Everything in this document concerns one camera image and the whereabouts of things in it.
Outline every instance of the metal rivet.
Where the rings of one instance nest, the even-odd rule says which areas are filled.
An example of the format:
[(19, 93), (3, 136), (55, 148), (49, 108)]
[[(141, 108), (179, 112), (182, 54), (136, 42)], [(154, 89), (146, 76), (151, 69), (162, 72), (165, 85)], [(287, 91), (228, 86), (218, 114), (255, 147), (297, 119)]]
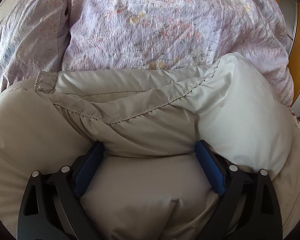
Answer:
[(66, 173), (66, 172), (68, 172), (70, 170), (70, 167), (69, 166), (64, 166), (64, 167), (62, 167), (62, 169), (61, 169), (61, 171), (63, 172), (63, 173)]
[(230, 165), (230, 166), (229, 166), (229, 169), (230, 169), (231, 171), (237, 171), (237, 170), (238, 170), (238, 167), (235, 166), (235, 165)]
[(34, 171), (34, 172), (32, 172), (32, 177), (36, 177), (36, 176), (38, 176), (39, 175), (39, 171)]
[(268, 175), (268, 172), (266, 170), (261, 170), (260, 173), (263, 176), (267, 176)]

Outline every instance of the beige duvet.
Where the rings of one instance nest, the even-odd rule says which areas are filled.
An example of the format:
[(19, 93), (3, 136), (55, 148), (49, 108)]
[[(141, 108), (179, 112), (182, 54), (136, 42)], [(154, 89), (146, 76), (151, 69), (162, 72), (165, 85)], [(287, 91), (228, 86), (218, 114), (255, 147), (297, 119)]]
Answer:
[(0, 95), (0, 219), (16, 236), (34, 170), (106, 155), (81, 198), (107, 239), (194, 239), (218, 195), (194, 155), (205, 139), (248, 171), (265, 168), (286, 236), (300, 219), (300, 131), (239, 54), (173, 71), (41, 72)]

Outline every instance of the floral sheet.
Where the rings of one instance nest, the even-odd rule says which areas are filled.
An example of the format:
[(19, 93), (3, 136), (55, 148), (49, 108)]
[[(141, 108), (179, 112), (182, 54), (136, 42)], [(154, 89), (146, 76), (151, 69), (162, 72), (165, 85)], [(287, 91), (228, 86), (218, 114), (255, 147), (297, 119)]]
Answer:
[(289, 106), (286, 43), (275, 0), (19, 0), (0, 23), (0, 92), (40, 70), (167, 70), (239, 52)]
[(68, 0), (62, 70), (176, 69), (239, 52), (292, 103), (287, 35), (275, 0)]

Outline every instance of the wrinkled fabric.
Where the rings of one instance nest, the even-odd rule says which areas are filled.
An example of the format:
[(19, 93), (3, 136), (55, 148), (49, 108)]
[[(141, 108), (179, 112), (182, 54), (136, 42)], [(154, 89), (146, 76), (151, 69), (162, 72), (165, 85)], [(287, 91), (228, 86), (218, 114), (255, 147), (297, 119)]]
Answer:
[(68, 46), (67, 0), (18, 0), (0, 22), (0, 92), (38, 71), (61, 70)]
[(177, 69), (247, 58), (292, 103), (286, 26), (275, 0), (68, 0), (63, 71)]
[(293, 120), (239, 54), (208, 69), (40, 72), (0, 94), (0, 219), (15, 235), (31, 173), (71, 165), (98, 140), (105, 158), (80, 201), (102, 234), (194, 239), (218, 200), (194, 155), (204, 139), (242, 169), (269, 171), (286, 236), (300, 219)]

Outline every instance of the blue rubber pad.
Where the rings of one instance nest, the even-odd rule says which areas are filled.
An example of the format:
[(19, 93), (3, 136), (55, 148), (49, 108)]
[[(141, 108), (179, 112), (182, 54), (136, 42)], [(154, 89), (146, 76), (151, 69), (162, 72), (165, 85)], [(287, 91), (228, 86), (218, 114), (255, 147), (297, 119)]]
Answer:
[(98, 145), (93, 149), (93, 152), (87, 158), (85, 163), (82, 165), (77, 176), (75, 177), (75, 188), (74, 194), (77, 197), (83, 195), (92, 180), (93, 175), (96, 173), (98, 166), (103, 159), (103, 145)]
[(211, 154), (213, 153), (208, 150), (201, 141), (197, 142), (195, 146), (195, 155), (197, 156), (212, 189), (220, 196), (223, 196), (226, 192), (226, 178), (211, 157)]

